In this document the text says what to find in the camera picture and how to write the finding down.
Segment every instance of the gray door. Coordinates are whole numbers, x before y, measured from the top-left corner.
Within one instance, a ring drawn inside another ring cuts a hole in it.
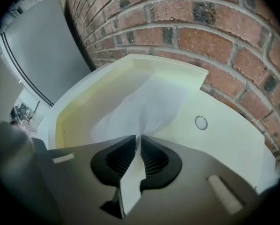
[[[3,40],[17,69],[47,103],[56,103],[91,72],[59,0],[43,0],[29,8],[8,26]]]

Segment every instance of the paper sheet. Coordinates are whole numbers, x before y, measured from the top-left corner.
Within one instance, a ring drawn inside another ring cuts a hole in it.
[[[139,87],[136,87],[132,93],[128,93],[115,109],[92,127],[89,132],[92,143],[125,135],[136,135],[139,144],[141,135],[153,135],[170,124],[187,94],[187,89],[183,87],[134,70],[122,76],[120,83],[111,84],[111,89],[124,91],[131,83],[139,84]],[[108,97],[102,97],[102,102],[112,103]],[[125,214],[128,214],[140,199],[140,182],[145,177],[139,145],[134,160],[120,181]]]

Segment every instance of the circular hole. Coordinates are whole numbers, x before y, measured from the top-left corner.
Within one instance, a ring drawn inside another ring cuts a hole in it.
[[[203,116],[197,116],[195,118],[195,124],[200,130],[206,130],[207,120]]]

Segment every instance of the white foam strip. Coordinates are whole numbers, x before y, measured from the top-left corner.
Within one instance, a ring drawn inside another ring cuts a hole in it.
[[[74,154],[73,153],[70,153],[70,154],[67,154],[65,156],[62,156],[62,157],[57,157],[57,158],[54,158],[53,159],[53,162],[54,163],[63,163],[63,162],[66,162],[68,160],[71,160],[74,158]]]
[[[210,176],[207,181],[228,214],[233,215],[243,208],[240,201],[236,199],[217,175]]]

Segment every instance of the red brick wall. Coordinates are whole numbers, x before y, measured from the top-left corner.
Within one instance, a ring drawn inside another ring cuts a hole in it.
[[[60,0],[96,67],[130,53],[209,70],[202,90],[265,136],[280,159],[280,25],[263,0]]]

